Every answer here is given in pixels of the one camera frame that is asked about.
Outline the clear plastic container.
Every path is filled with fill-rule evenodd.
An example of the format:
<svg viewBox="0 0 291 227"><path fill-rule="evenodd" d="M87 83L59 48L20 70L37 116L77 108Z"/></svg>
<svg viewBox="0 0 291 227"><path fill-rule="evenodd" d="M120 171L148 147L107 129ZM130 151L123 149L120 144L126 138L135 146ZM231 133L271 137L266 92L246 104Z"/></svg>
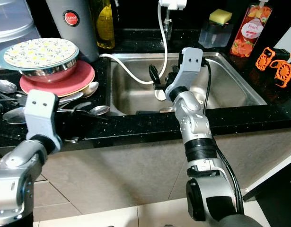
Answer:
<svg viewBox="0 0 291 227"><path fill-rule="evenodd" d="M0 44L39 37L26 0L0 0Z"/></svg>

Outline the steel bowl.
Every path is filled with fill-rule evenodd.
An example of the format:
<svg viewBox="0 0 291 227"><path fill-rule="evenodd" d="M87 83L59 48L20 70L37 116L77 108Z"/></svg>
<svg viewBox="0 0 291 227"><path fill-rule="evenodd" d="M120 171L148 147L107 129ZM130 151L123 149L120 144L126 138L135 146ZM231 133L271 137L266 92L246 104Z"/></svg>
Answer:
<svg viewBox="0 0 291 227"><path fill-rule="evenodd" d="M77 66L75 63L71 67L59 65L41 70L20 70L19 73L28 80L49 84L69 78Z"/></svg>

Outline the floral lemon print plate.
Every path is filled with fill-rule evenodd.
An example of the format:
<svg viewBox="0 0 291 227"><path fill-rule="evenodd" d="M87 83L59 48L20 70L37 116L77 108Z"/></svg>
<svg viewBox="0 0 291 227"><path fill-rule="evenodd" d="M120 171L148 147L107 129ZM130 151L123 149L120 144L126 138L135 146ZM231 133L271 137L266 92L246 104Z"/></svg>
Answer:
<svg viewBox="0 0 291 227"><path fill-rule="evenodd" d="M15 67L37 69L71 58L78 46L56 37L42 37L11 46L3 58Z"/></svg>

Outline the white plastic ladle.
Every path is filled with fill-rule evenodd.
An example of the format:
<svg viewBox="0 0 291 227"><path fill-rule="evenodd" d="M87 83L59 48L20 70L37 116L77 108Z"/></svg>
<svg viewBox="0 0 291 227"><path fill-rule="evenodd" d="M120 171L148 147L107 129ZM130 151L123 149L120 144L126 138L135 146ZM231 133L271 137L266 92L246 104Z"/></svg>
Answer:
<svg viewBox="0 0 291 227"><path fill-rule="evenodd" d="M162 89L156 89L154 91L155 98L160 101L165 101L167 98L165 92Z"/></svg>

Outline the clear soap dispenser box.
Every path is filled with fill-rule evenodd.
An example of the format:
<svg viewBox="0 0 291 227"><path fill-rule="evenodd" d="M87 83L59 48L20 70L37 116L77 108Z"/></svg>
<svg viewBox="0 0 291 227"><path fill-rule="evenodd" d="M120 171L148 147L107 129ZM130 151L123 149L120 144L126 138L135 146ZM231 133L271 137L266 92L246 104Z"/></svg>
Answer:
<svg viewBox="0 0 291 227"><path fill-rule="evenodd" d="M225 47L229 42L234 24L219 25L215 22L204 22L198 43L204 48Z"/></svg>

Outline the white faucet head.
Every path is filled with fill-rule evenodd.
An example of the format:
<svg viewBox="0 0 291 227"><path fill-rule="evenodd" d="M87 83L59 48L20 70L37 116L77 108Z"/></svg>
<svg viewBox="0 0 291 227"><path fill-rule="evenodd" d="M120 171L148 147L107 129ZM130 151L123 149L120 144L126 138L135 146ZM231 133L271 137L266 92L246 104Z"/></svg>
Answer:
<svg viewBox="0 0 291 227"><path fill-rule="evenodd" d="M167 41L171 37L173 29L173 21L169 14L171 10L183 10L187 0L159 0L158 1L158 21L162 33L163 41ZM166 7L166 18L162 19L162 7Z"/></svg>

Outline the peach soap pump bottle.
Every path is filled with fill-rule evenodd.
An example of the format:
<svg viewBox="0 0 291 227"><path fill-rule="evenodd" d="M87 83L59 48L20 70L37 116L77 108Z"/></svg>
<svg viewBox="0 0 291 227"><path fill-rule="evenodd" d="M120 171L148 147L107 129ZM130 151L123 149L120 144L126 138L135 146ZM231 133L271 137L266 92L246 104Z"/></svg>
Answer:
<svg viewBox="0 0 291 227"><path fill-rule="evenodd" d="M248 58L253 52L254 45L257 43L262 31L273 8L267 6L269 0L259 0L259 3L250 4L243 18L242 24L239 26L232 45L230 46L230 54Z"/></svg>

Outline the yellow oil bottle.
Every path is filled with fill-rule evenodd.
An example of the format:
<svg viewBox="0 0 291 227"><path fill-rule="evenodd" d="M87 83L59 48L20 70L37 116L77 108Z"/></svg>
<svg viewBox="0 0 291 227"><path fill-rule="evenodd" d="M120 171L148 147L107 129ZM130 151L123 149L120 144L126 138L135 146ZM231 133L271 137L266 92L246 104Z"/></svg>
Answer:
<svg viewBox="0 0 291 227"><path fill-rule="evenodd" d="M97 32L97 44L100 48L111 50L115 47L111 2L109 0L92 0L91 6Z"/></svg>

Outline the yellow green sponge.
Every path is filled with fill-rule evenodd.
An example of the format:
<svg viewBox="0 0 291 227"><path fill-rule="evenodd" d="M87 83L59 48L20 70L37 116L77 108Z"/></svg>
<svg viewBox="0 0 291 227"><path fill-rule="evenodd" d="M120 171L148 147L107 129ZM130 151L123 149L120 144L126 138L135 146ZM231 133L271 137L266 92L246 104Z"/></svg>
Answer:
<svg viewBox="0 0 291 227"><path fill-rule="evenodd" d="M231 12L225 11L223 9L216 9L209 15L209 21L211 23L223 26L230 21L231 17L232 17Z"/></svg>

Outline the stainless steel sink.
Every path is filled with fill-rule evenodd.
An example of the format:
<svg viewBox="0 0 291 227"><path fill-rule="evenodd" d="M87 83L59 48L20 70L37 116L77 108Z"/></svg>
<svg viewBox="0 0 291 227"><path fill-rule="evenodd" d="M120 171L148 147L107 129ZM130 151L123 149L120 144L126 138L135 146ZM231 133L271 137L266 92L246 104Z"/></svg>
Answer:
<svg viewBox="0 0 291 227"><path fill-rule="evenodd" d="M161 69L163 54L119 53L115 55L139 79L149 81L148 67ZM265 105L240 74L230 66L219 52L204 52L203 56L212 67L212 89L207 109ZM173 106L170 100L155 98L153 85L143 85L135 81L122 67L112 60L106 72L108 93L106 101L111 106L112 115L135 115L139 111L158 112L163 107Z"/></svg>

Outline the pink plate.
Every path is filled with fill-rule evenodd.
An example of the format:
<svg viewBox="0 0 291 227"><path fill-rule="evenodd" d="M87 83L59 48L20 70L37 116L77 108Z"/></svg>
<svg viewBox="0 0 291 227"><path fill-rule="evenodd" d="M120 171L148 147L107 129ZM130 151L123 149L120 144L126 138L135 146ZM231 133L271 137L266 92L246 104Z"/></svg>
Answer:
<svg viewBox="0 0 291 227"><path fill-rule="evenodd" d="M95 71L89 63L78 61L74 73L69 77L53 83L41 83L29 80L25 77L20 78L20 88L29 93L32 89L54 93L58 97L71 95L84 89L87 84L93 82Z"/></svg>

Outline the white cutting board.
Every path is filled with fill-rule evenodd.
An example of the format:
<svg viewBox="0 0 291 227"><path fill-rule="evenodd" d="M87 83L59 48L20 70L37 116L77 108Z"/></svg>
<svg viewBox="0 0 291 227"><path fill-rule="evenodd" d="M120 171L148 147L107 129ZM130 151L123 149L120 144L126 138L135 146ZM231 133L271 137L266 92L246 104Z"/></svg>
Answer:
<svg viewBox="0 0 291 227"><path fill-rule="evenodd" d="M278 41L278 43L275 45L275 48L283 48L291 52L291 27L284 34L284 36Z"/></svg>

